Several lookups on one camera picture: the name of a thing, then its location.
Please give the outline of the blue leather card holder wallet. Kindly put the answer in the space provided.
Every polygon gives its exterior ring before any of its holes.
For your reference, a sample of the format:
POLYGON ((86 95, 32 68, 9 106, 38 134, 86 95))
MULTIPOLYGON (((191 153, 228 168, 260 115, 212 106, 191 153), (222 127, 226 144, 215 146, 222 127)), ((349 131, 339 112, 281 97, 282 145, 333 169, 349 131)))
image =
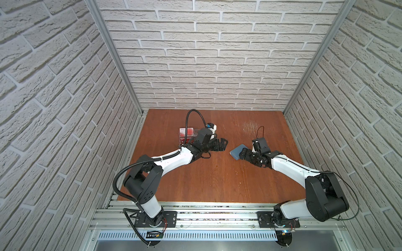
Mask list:
POLYGON ((234 148, 233 150, 230 151, 230 155, 235 159, 239 160, 240 159, 240 153, 243 151, 243 149, 248 149, 244 144, 241 144, 234 148))

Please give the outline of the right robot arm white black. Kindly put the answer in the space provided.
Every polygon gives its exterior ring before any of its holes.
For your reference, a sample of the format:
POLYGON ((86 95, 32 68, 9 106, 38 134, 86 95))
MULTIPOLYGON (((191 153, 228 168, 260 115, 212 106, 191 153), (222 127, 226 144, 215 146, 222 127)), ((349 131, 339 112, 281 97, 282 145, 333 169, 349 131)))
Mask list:
POLYGON ((270 168, 300 184, 306 198, 277 204, 271 214, 278 227, 298 218, 325 222, 349 210, 349 202, 334 172, 319 171, 298 163, 279 151, 271 151, 265 138, 252 141, 253 148, 242 147, 238 159, 257 167, 270 168))

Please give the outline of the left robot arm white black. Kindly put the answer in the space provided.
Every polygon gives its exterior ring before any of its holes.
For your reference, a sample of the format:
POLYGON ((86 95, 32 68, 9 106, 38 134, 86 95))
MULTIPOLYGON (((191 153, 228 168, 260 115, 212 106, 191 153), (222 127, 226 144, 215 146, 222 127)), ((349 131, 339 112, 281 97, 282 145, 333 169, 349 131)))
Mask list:
POLYGON ((152 158, 142 156, 131 167, 123 186, 140 211, 149 219, 159 222, 163 208, 156 198, 156 192, 162 177, 178 167, 201 159, 205 153, 224 151, 227 144, 228 140, 217 138, 210 128, 203 128, 195 139, 183 144, 177 151, 152 158))

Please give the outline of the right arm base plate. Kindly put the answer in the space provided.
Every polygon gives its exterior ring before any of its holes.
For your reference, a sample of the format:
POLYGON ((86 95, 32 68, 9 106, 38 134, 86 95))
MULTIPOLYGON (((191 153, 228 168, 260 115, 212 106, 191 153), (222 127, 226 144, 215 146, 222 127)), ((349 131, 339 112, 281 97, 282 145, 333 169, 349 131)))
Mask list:
POLYGON ((298 220, 287 219, 278 211, 258 211, 256 214, 260 228, 300 228, 298 220))

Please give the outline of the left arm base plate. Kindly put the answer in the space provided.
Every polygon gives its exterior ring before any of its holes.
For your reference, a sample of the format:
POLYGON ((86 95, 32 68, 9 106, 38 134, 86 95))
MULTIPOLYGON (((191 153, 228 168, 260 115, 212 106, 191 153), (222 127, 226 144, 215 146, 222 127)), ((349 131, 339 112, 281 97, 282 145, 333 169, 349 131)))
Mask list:
POLYGON ((136 215, 136 228, 174 228, 178 218, 177 211, 161 211, 155 218, 149 217, 145 212, 136 215))

